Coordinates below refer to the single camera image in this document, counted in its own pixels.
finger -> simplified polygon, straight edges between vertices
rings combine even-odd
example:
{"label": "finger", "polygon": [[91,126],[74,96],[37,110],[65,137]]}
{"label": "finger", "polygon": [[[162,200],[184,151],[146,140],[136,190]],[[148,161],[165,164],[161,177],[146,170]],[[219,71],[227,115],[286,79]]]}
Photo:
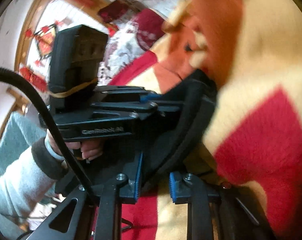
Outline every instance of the finger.
{"label": "finger", "polygon": [[80,142],[72,142],[72,143],[65,143],[66,146],[69,148],[69,149],[79,149],[81,148],[81,143]]}
{"label": "finger", "polygon": [[97,149],[101,145],[103,145],[103,143],[104,143],[104,139],[93,139],[93,140],[84,141],[84,142],[82,142],[82,145],[81,145],[81,151],[87,152],[87,151]]}
{"label": "finger", "polygon": [[92,161],[92,160],[96,159],[97,157],[100,157],[100,156],[91,157],[91,158],[89,158],[89,161]]}
{"label": "finger", "polygon": [[99,157],[102,155],[102,149],[94,149],[91,151],[83,152],[82,153],[82,158],[83,159],[89,159],[92,157]]}

black metal frame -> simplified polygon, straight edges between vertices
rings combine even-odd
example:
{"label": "black metal frame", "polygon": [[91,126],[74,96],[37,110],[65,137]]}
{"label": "black metal frame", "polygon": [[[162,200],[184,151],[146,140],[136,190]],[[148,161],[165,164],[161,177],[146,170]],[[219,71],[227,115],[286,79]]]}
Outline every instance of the black metal frame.
{"label": "black metal frame", "polygon": [[[118,174],[105,185],[93,186],[99,197],[98,218],[94,240],[120,240],[121,232],[133,224],[121,218],[122,200],[120,189],[128,184],[125,174]],[[87,240],[91,237],[96,205],[88,197],[82,185],[75,188],[68,197],[29,236],[29,240]]]}
{"label": "black metal frame", "polygon": [[175,171],[170,174],[170,194],[175,204],[188,204],[187,240],[213,240],[212,215],[219,239],[276,240],[270,226],[249,211],[229,182],[209,185]]}

person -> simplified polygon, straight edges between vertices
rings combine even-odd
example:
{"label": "person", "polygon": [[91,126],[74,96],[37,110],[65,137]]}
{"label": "person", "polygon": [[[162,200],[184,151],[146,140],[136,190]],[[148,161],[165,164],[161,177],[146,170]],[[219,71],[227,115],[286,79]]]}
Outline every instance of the person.
{"label": "person", "polygon": [[[102,154],[103,142],[93,139],[67,146],[80,148],[82,157],[92,160]],[[47,131],[46,137],[33,143],[7,167],[0,177],[0,231],[8,240],[16,240],[24,233],[15,223],[27,218],[48,189],[65,175],[63,162],[64,157]]]}

red cushion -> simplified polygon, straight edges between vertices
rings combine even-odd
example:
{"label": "red cushion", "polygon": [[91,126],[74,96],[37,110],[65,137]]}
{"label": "red cushion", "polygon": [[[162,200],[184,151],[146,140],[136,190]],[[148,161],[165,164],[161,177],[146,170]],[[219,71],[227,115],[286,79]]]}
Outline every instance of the red cushion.
{"label": "red cushion", "polygon": [[134,22],[138,24],[136,40],[143,50],[149,50],[164,35],[161,29],[163,21],[161,16],[150,9],[144,9],[136,15],[134,18]]}
{"label": "red cushion", "polygon": [[127,12],[127,10],[128,5],[115,0],[108,6],[100,9],[97,14],[102,17],[104,23],[110,23],[123,16]]}

wrist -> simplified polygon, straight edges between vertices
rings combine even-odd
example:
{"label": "wrist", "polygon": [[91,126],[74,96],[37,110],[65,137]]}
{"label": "wrist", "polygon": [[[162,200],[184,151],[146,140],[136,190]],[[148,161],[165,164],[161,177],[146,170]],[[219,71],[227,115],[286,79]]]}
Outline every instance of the wrist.
{"label": "wrist", "polygon": [[45,147],[46,147],[47,151],[50,153],[50,155],[52,155],[55,159],[57,159],[59,161],[65,160],[64,157],[60,155],[59,149],[55,145],[52,147],[51,143],[49,142],[48,134],[46,134],[44,142],[45,142]]}

